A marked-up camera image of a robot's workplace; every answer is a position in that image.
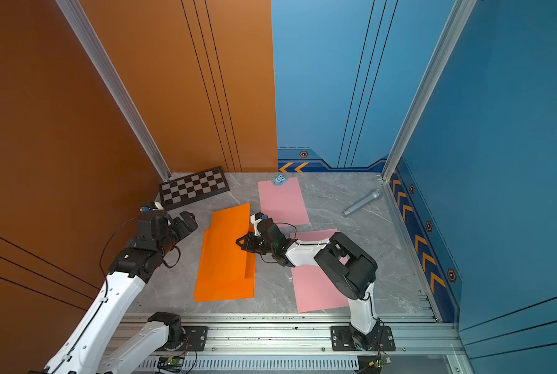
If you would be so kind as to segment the orange paper front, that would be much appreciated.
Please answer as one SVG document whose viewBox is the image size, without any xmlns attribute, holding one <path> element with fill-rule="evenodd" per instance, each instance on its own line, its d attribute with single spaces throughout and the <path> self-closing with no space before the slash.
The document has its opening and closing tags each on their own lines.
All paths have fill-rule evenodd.
<svg viewBox="0 0 557 374">
<path fill-rule="evenodd" d="M 251 299 L 255 295 L 255 255 L 229 244 L 209 228 L 204 234 L 197 282 L 196 302 Z"/>
</svg>

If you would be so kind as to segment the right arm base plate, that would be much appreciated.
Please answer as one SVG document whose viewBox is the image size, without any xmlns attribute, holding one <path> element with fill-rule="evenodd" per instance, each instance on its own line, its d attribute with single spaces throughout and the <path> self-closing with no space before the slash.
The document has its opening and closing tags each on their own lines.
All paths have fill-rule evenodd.
<svg viewBox="0 0 557 374">
<path fill-rule="evenodd" d="M 395 338 L 389 326 L 376 324 L 368 334 L 353 326 L 330 327 L 332 350 L 335 352 L 394 352 Z"/>
</svg>

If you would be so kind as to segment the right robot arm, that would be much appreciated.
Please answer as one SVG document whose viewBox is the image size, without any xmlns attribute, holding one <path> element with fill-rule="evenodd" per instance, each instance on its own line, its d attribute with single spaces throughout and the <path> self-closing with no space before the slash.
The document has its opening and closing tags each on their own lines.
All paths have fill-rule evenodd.
<svg viewBox="0 0 557 374">
<path fill-rule="evenodd" d="M 246 252 L 270 254 L 280 266 L 321 269 L 336 289 L 348 299 L 348 333 L 353 346 L 362 351 L 380 347 L 381 320 L 374 305 L 376 261 L 341 232 L 316 242 L 288 238 L 277 223 L 257 213 L 251 217 L 253 231 L 236 240 Z"/>
</svg>

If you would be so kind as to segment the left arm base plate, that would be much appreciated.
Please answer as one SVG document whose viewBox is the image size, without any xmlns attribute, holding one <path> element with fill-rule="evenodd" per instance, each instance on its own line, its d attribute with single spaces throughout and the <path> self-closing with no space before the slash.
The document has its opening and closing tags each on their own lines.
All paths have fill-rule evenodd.
<svg viewBox="0 0 557 374">
<path fill-rule="evenodd" d="M 182 327 L 179 338 L 169 337 L 169 341 L 162 347 L 166 352 L 203 352 L 208 341 L 208 326 Z"/>
</svg>

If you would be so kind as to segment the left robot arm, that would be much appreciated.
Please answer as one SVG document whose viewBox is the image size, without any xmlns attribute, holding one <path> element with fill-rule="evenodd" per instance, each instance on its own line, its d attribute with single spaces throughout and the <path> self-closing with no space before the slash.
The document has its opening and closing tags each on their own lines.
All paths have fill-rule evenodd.
<svg viewBox="0 0 557 374">
<path fill-rule="evenodd" d="M 183 211 L 172 218 L 165 210 L 145 207 L 136 218 L 137 233 L 114 259 L 105 281 L 74 332 L 46 363 L 44 373 L 132 373 L 160 348 L 186 349 L 181 318 L 154 313 L 141 330 L 111 355 L 108 343 L 134 299 L 165 257 L 198 228 L 195 216 Z"/>
</svg>

